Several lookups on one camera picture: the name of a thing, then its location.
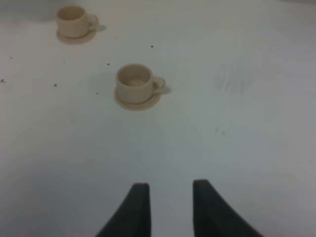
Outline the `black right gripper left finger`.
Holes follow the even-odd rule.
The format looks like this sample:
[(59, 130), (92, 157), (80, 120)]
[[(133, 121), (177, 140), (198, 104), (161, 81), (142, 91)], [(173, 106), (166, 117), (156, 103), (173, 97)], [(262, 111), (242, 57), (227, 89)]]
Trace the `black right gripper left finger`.
[(150, 186), (135, 183), (98, 237), (150, 237)]

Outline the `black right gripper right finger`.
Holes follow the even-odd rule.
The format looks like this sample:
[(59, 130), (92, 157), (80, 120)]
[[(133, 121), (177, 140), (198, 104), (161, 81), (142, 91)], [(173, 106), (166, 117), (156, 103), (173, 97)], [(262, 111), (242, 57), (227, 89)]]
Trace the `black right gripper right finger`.
[(193, 181), (193, 226), (196, 237), (260, 237), (220, 196), (208, 180)]

